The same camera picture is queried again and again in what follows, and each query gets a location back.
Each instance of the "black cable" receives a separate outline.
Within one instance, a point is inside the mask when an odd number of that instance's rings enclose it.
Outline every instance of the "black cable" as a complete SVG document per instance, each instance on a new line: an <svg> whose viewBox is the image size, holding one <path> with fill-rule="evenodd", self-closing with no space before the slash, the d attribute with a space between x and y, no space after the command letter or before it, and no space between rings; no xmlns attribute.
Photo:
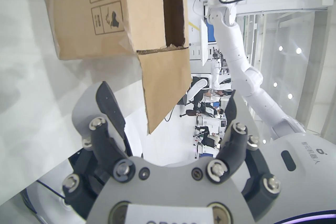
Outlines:
<svg viewBox="0 0 336 224"><path fill-rule="evenodd" d="M170 118L171 118L171 115L173 114L173 110L174 110L174 108L175 108L175 107L173 107L173 109L171 110L171 113L170 113L169 119L168 119L168 120L166 120L166 118L165 118L165 121L166 121L166 122L169 122L169 120L170 120Z"/></svg>
<svg viewBox="0 0 336 224"><path fill-rule="evenodd" d="M244 0L233 0L233 1L229 1L229 2L223 2L222 0L219 0L219 2L223 3L223 4L229 4L229 3L241 2L241 1L244 1Z"/></svg>
<svg viewBox="0 0 336 224"><path fill-rule="evenodd" d="M45 188L49 189L52 193L56 194L58 197L61 197L62 199L65 199L64 196L60 195L58 192L53 190L51 187L47 186L45 183L42 183L40 180L37 180L37 182L41 185L43 185Z"/></svg>

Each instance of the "person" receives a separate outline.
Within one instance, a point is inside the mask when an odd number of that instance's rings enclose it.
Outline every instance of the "person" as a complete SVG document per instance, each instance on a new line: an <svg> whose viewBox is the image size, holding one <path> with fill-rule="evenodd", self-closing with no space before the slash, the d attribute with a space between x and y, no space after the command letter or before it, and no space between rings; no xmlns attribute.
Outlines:
<svg viewBox="0 0 336 224"><path fill-rule="evenodd" d="M180 117L183 117L185 115L201 116L202 114L208 117L214 117L214 114L217 114L217 111L209 103L201 103L201 106L199 108L194 106L193 110L186 110L186 113L180 115Z"/></svg>
<svg viewBox="0 0 336 224"><path fill-rule="evenodd" d="M199 80L199 77L193 77L191 87ZM200 90L194 97L193 97L193 109L197 110L198 103L204 102L204 103L213 103L213 102L219 102L221 97L226 96L228 93L224 90Z"/></svg>
<svg viewBox="0 0 336 224"><path fill-rule="evenodd" d="M208 135L208 137L215 141L215 146L217 146L219 141L221 140L219 135L215 134L215 133L212 133L211 135Z"/></svg>
<svg viewBox="0 0 336 224"><path fill-rule="evenodd" d="M219 109L217 110L217 114L214 116L216 118L222 118L224 114L224 110L223 109Z"/></svg>
<svg viewBox="0 0 336 224"><path fill-rule="evenodd" d="M203 145L207 145L209 147L216 147L222 141L218 134L212 133L210 135L209 127L207 126L202 126L202 127L195 126L195 129L203 133L203 140L201 141ZM212 144L208 144L209 140L206 140L206 138L212 139L214 141L214 146L212 146Z"/></svg>

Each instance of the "gray metal plate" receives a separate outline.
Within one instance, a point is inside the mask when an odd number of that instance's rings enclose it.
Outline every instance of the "gray metal plate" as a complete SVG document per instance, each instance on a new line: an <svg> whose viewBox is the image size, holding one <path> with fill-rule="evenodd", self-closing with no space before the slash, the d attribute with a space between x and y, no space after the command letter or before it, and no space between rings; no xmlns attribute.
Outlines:
<svg viewBox="0 0 336 224"><path fill-rule="evenodd" d="M136 174L128 183L110 178L98 196L87 219L87 224L108 223L111 209L119 202L152 206L207 207L218 202L225 205L234 223L254 223L251 212L231 179L214 184L206 177L206 166L213 158L201 158L196 162L177 168L160 167L142 158L130 158L136 165ZM139 170L150 169L150 177L141 181ZM203 171L203 179L195 181L192 169Z"/></svg>

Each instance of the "desk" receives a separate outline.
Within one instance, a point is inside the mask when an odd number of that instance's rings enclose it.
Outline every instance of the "desk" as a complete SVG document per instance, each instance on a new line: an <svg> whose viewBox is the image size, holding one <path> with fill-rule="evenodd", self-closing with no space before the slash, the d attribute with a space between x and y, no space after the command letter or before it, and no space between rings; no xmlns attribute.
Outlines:
<svg viewBox="0 0 336 224"><path fill-rule="evenodd" d="M44 0L0 0L0 11L1 205L82 147L71 112L88 86L106 80L124 117L143 90L136 57L59 61Z"/></svg>

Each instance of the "purple light strip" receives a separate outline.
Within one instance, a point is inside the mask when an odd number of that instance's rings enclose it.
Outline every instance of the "purple light strip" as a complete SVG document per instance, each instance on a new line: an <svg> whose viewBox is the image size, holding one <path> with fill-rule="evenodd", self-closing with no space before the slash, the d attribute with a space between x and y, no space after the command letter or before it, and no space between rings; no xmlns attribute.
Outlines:
<svg viewBox="0 0 336 224"><path fill-rule="evenodd" d="M288 222L284 222L282 224L295 224L300 223L303 221L309 221L309 220L316 220L316 219L325 219L325 218L336 218L336 214L322 214L322 215L313 215L313 216L307 216L303 218L294 219Z"/></svg>

